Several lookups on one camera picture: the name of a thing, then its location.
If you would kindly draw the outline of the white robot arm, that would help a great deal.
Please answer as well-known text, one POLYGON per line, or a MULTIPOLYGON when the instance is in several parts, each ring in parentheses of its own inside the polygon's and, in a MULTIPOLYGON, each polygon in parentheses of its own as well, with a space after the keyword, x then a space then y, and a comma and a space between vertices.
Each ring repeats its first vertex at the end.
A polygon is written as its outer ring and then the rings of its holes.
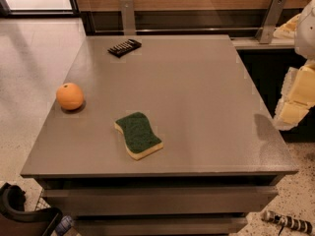
POLYGON ((274 37, 293 39, 294 51, 306 59, 299 69, 288 69, 276 106, 274 126, 288 131, 296 127, 315 106, 315 0, 277 28, 274 37))

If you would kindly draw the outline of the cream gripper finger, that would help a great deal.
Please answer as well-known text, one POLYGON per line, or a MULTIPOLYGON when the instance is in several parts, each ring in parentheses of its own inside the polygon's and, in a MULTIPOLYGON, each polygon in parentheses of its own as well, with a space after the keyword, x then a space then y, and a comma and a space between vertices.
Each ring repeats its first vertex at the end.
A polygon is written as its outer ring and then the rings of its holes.
POLYGON ((280 27, 276 28, 273 37, 279 39, 294 39, 297 23, 300 15, 297 14, 280 27))
POLYGON ((296 127, 315 106, 315 62, 307 60, 299 69, 290 67, 284 76, 274 126, 281 131, 296 127))

